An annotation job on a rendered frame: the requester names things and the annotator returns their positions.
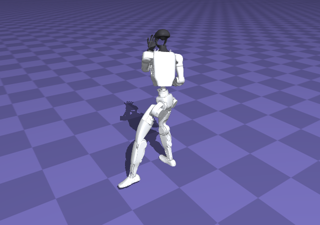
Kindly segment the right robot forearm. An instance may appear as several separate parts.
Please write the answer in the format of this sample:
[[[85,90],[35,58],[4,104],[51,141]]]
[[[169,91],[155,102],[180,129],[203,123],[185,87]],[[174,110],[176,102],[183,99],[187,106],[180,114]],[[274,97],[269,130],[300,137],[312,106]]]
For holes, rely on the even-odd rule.
[[[185,79],[185,78],[184,78],[184,79]],[[177,83],[176,83],[176,80],[174,80],[173,83],[172,83],[172,85],[175,86],[175,87],[177,87],[177,86],[181,86],[181,85],[183,85],[183,84],[177,84]]]

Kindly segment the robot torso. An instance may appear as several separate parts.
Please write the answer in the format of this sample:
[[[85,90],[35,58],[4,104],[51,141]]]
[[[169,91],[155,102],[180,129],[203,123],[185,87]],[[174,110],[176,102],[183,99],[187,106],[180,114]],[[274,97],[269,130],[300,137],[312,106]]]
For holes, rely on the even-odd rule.
[[[159,49],[158,49],[159,50]],[[173,104],[173,95],[165,87],[172,86],[176,73],[176,55],[174,52],[152,51],[153,59],[150,64],[150,76],[154,86],[160,86],[156,103],[164,104],[164,111]]]

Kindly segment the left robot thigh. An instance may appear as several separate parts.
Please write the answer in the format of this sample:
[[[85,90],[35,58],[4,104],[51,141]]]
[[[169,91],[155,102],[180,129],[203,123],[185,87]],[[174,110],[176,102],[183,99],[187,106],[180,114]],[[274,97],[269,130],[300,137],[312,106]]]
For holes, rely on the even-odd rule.
[[[158,104],[152,104],[142,116],[139,125],[137,127],[135,142],[136,147],[142,142],[146,141],[144,137],[154,124],[154,117],[160,118],[164,112],[164,104],[159,102]],[[147,141],[146,141],[147,142]]]

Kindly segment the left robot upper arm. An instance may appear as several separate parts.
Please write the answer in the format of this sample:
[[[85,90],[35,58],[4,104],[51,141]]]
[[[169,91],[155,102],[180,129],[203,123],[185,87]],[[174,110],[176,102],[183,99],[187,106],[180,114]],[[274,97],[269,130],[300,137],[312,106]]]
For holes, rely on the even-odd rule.
[[[142,71],[143,72],[149,72],[150,71],[150,61],[152,61],[154,57],[154,53],[153,52],[149,52],[149,51],[144,51],[142,53],[142,61],[141,61],[141,65],[142,65]]]

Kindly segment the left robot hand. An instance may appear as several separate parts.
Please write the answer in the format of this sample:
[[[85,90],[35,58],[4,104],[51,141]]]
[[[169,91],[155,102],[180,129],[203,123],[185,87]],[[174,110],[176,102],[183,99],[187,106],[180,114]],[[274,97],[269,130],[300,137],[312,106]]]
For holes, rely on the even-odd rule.
[[[147,51],[154,51],[153,49],[156,47],[156,43],[155,43],[155,35],[153,36],[153,38],[152,38],[152,36],[153,36],[153,34],[151,35],[151,37],[150,37],[150,41],[149,41],[149,37],[147,38],[147,44],[148,44],[148,49],[147,49]],[[157,39],[157,42],[158,42],[158,40],[159,39]]]

